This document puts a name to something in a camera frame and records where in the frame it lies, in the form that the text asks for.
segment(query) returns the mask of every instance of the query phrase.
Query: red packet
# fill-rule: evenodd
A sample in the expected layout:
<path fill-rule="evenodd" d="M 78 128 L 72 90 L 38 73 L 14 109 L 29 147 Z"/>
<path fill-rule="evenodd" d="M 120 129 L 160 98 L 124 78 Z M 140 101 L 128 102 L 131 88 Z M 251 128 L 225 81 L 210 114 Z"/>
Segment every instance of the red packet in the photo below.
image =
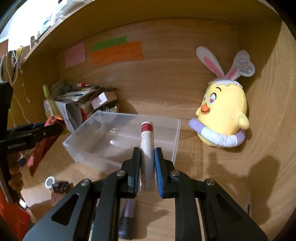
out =
<path fill-rule="evenodd" d="M 52 116 L 48 118 L 44 126 L 51 126 L 55 123 L 59 123 L 65 128 L 64 121 L 58 120 L 57 118 Z M 51 146 L 54 144 L 54 142 L 57 140 L 59 136 L 60 135 L 56 135 L 53 137 L 45 138 L 41 142 L 38 142 L 36 144 L 36 148 L 34 149 L 33 153 L 31 154 L 27 162 L 27 166 L 30 170 L 31 176 L 34 175 L 40 161 L 42 160 L 46 152 L 51 148 Z"/>

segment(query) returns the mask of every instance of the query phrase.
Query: pink sticky note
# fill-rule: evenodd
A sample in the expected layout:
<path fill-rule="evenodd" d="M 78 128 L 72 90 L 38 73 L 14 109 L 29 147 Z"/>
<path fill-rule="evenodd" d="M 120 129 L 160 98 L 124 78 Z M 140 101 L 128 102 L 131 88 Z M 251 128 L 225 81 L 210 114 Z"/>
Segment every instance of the pink sticky note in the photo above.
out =
<path fill-rule="evenodd" d="M 85 59 L 85 50 L 84 50 L 83 42 L 67 49 L 64 52 L 64 55 L 65 55 L 65 68 L 84 62 L 86 59 Z"/>

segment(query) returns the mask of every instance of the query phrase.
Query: white string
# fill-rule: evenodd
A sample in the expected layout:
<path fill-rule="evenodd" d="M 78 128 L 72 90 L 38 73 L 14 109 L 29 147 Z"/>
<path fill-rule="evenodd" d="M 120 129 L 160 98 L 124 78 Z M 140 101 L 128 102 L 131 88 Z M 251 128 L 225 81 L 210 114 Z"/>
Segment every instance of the white string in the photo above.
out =
<path fill-rule="evenodd" d="M 24 53 L 24 49 L 25 49 L 25 48 L 22 49 L 22 53 L 21 53 L 21 55 L 20 55 L 20 63 L 21 63 L 21 61 L 22 61 L 22 55 L 23 55 L 23 53 Z M 20 64 L 20 74 L 22 75 L 22 65 L 21 65 L 21 64 Z M 22 86 L 23 86 L 23 88 L 24 88 L 24 93 L 25 93 L 26 101 L 28 101 L 28 103 L 30 103 L 30 99 L 29 99 L 29 97 L 27 96 L 27 93 L 26 93 L 25 82 L 24 82 L 24 76 L 23 76 L 23 75 L 22 75 Z"/>
<path fill-rule="evenodd" d="M 9 109 L 8 111 L 9 111 L 9 113 L 10 113 L 10 115 L 11 115 L 12 123 L 13 123 L 13 125 L 14 125 L 14 127 L 15 127 L 15 121 L 14 121 L 14 119 L 13 119 L 13 116 L 12 116 L 11 110 Z"/>
<path fill-rule="evenodd" d="M 30 149 L 29 149 L 29 150 L 30 150 Z M 29 152 L 29 150 L 26 151 L 26 153 L 24 154 L 24 156 L 27 155 L 27 153 Z"/>
<path fill-rule="evenodd" d="M 9 74 L 9 71 L 8 71 L 8 68 L 7 68 L 7 59 L 8 59 L 8 55 L 6 54 L 6 71 L 8 73 L 8 77 L 9 77 L 9 82 L 11 84 L 11 77 L 10 77 L 10 74 Z"/>
<path fill-rule="evenodd" d="M 11 86 L 16 82 L 16 80 L 17 80 L 17 73 L 16 73 L 16 76 L 15 76 L 15 80 L 14 80 L 14 82 L 11 84 Z"/>
<path fill-rule="evenodd" d="M 8 76 L 9 76 L 9 80 L 10 80 L 10 84 L 12 85 L 12 83 L 11 83 L 11 77 L 10 77 L 10 74 L 9 74 L 9 71 L 8 71 L 8 68 L 7 68 L 7 59 L 8 59 L 8 55 L 6 54 L 6 71 L 7 71 L 7 73 L 8 73 Z M 28 119 L 25 117 L 25 113 L 24 113 L 24 110 L 22 109 L 22 106 L 20 105 L 20 103 L 19 103 L 19 101 L 18 101 L 18 99 L 17 99 L 17 97 L 15 96 L 15 94 L 13 93 L 13 96 L 15 97 L 15 99 L 16 99 L 16 101 L 17 101 L 17 103 L 19 104 L 19 106 L 20 106 L 20 109 L 21 109 L 21 111 L 22 111 L 22 116 L 24 117 L 24 119 L 28 122 L 28 124 L 30 124 L 30 122 L 28 121 Z"/>
<path fill-rule="evenodd" d="M 28 124 L 30 124 L 30 122 L 27 120 L 27 118 L 25 117 L 25 114 L 24 114 L 24 111 L 23 111 L 23 109 L 22 109 L 22 106 L 20 105 L 20 103 L 18 102 L 18 99 L 17 99 L 17 97 L 15 96 L 15 94 L 13 93 L 13 96 L 15 97 L 15 99 L 17 100 L 17 103 L 19 104 L 19 106 L 20 106 L 20 109 L 21 109 L 21 111 L 22 111 L 22 115 L 23 115 L 23 117 L 25 118 L 25 120 L 28 122 Z"/>

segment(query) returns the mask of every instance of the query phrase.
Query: marker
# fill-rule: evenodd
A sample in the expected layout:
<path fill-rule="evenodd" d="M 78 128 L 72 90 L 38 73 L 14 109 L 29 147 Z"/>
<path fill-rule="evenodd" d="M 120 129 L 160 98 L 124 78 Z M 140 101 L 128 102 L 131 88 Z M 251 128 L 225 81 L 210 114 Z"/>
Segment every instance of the marker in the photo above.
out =
<path fill-rule="evenodd" d="M 153 123 L 144 121 L 141 125 L 141 175 L 140 191 L 155 191 L 155 157 Z"/>
<path fill-rule="evenodd" d="M 79 88 L 83 88 L 83 87 L 89 87 L 89 86 L 91 86 L 90 84 L 86 84 L 86 83 L 79 83 L 79 84 L 77 84 L 77 87 L 79 87 Z"/>
<path fill-rule="evenodd" d="M 136 198 L 127 199 L 123 207 L 118 225 L 118 237 L 121 239 L 133 239 L 136 211 Z"/>

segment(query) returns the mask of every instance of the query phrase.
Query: plush tag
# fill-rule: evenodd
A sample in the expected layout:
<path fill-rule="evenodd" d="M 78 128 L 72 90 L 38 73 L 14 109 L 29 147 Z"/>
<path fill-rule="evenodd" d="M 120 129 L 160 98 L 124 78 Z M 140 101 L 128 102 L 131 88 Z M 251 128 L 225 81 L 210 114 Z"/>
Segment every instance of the plush tag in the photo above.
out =
<path fill-rule="evenodd" d="M 237 62 L 237 71 L 245 77 L 251 77 L 255 74 L 255 67 L 251 61 L 242 59 Z"/>

